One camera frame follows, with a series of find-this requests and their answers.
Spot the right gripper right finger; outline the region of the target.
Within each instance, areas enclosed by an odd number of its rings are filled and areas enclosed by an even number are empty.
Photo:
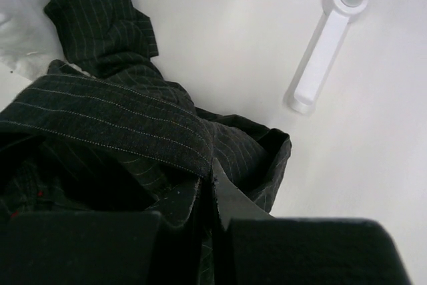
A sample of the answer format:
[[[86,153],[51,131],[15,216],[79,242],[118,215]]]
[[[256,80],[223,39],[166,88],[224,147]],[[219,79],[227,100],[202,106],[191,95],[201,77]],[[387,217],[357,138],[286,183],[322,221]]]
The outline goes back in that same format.
[[[392,237],[362,219],[275,218],[211,172],[216,284],[409,284]]]

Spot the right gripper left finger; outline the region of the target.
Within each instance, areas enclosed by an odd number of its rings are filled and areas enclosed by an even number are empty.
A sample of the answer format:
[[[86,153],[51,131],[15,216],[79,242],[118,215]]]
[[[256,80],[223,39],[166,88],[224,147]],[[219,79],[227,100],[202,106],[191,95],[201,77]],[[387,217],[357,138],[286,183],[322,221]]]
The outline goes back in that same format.
[[[207,184],[142,212],[19,214],[1,228],[2,284],[196,284]]]

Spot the black pinstriped shirt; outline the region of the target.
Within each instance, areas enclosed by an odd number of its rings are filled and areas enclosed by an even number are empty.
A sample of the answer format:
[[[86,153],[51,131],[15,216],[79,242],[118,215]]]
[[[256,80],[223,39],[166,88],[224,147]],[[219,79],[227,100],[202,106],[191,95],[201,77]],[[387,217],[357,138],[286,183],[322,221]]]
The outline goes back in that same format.
[[[197,108],[166,81],[148,16],[131,0],[50,0],[64,60],[1,112],[1,220],[35,211],[140,211],[183,178],[226,176],[266,212],[288,134]]]

